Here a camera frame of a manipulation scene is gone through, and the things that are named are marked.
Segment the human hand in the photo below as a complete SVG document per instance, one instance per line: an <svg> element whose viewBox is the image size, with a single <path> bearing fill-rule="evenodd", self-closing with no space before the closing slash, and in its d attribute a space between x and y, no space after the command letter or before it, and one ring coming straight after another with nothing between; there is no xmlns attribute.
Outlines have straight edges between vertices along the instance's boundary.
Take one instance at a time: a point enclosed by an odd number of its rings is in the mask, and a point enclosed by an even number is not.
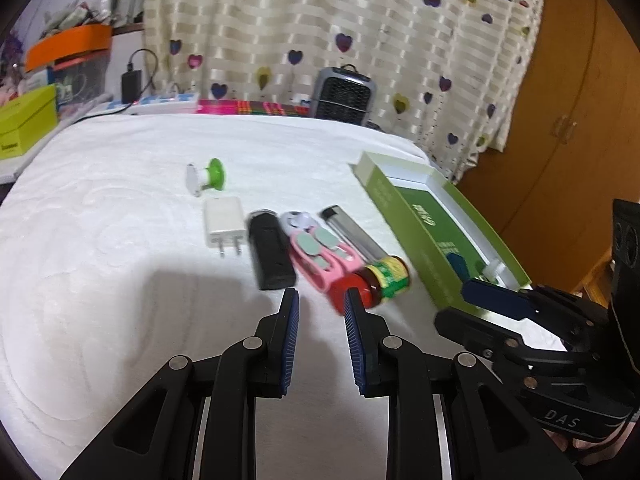
<svg viewBox="0 0 640 480"><path fill-rule="evenodd" d="M611 446L601 451L597 451L593 454L589 454L581 458L579 462L582 465L593 465L603 460L609 460L615 457L620 451L620 449L622 448L622 446L624 446L625 441L628 439L635 425L636 424L634 422L630 422L629 425L626 427L625 431L620 435L620 437L613 444L611 444ZM545 433L548 434L549 438L551 438L551 440L554 441L556 446L559 447L560 451L565 452L568 449L569 440L567 439L567 437L558 433L554 433L553 431L549 431L549 430L545 430ZM593 442L585 442L583 440L578 440L577 438L574 438L572 441L572 444L575 447L575 449L579 449L579 450L591 449L592 447L601 446L602 444L606 444L607 442L610 442L611 440L615 439L617 435L618 435L618 432L615 431L614 433L609 435L608 438L606 438L604 441L598 444L594 444Z"/></svg>

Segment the green box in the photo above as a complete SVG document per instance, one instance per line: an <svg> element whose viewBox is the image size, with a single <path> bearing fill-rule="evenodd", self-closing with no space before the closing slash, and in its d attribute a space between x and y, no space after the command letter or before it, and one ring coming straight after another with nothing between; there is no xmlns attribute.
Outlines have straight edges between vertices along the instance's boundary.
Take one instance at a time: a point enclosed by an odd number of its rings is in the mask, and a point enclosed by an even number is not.
<svg viewBox="0 0 640 480"><path fill-rule="evenodd" d="M442 174L428 166L364 152L354 174L398 238L438 308L476 314L460 294L462 280L447 254L459 254L472 278L504 263L494 283L518 290L530 279L494 229Z"/></svg>
<svg viewBox="0 0 640 480"><path fill-rule="evenodd" d="M9 101L0 108L0 160L24 155L57 124L55 85Z"/></svg>

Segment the charging cable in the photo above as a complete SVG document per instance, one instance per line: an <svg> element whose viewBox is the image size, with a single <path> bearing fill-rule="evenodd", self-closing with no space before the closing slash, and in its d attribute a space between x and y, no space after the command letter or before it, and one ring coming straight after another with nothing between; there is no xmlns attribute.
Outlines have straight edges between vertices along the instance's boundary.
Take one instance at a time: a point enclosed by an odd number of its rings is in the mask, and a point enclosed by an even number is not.
<svg viewBox="0 0 640 480"><path fill-rule="evenodd" d="M136 102L140 100L140 98L142 97L142 94L145 93L146 89L153 84L154 77L156 76L156 74L158 73L158 69L160 68L160 61L158 60L158 56L153 50L149 50L148 48L139 48L133 54L131 54L131 56L129 56L129 62L127 63L127 72L133 72L133 57L139 52L148 52L149 54L152 54L154 59L156 60L156 66L154 67L154 72L152 73L145 87L140 91L140 95L134 101L130 102L128 105L126 105L124 108L121 108L120 110L109 112L108 114L94 114L94 115L89 115L87 117L82 117L73 124L78 124L87 119L93 119L94 117L105 117L109 115L121 114L129 110L129 108L131 108Z"/></svg>

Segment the curtain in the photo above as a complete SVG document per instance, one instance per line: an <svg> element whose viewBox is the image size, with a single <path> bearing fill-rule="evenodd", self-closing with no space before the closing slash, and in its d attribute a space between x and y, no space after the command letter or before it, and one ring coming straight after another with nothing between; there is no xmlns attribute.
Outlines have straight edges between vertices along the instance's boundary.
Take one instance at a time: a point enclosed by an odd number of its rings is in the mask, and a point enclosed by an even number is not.
<svg viewBox="0 0 640 480"><path fill-rule="evenodd" d="M201 97L305 104L318 71L375 81L370 120L453 181L502 150L543 0L145 0L159 82Z"/></svg>

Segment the wardrobe door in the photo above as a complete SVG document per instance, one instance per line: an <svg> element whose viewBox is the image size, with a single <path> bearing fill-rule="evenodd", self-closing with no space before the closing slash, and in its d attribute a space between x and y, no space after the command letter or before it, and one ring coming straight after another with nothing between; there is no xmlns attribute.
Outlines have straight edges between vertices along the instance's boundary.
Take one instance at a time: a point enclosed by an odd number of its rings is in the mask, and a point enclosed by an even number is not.
<svg viewBox="0 0 640 480"><path fill-rule="evenodd" d="M542 174L584 79L595 0L545 0L529 69L520 88L503 153L481 153L458 189L498 232Z"/></svg>
<svg viewBox="0 0 640 480"><path fill-rule="evenodd" d="M575 290L611 245L614 198L640 198L640 52L606 0L570 125L502 233L534 282Z"/></svg>

